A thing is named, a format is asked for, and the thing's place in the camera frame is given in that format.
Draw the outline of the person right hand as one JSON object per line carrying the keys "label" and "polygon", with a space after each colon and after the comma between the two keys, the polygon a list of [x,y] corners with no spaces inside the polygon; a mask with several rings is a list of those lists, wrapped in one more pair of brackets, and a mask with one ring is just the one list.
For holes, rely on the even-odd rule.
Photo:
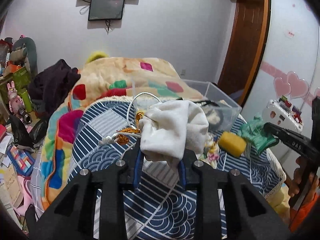
{"label": "person right hand", "polygon": [[[289,186],[288,194],[290,197],[294,197],[296,194],[299,193],[299,185],[302,182],[302,175],[306,167],[306,159],[300,156],[296,159],[296,164],[299,167],[295,169],[293,174],[293,180],[291,181],[291,184]],[[314,196],[319,187],[319,179],[314,173],[310,173],[309,182],[312,183],[312,185],[310,187],[308,194],[304,198],[304,202],[302,203],[302,205],[309,204],[310,202],[313,201]]]}

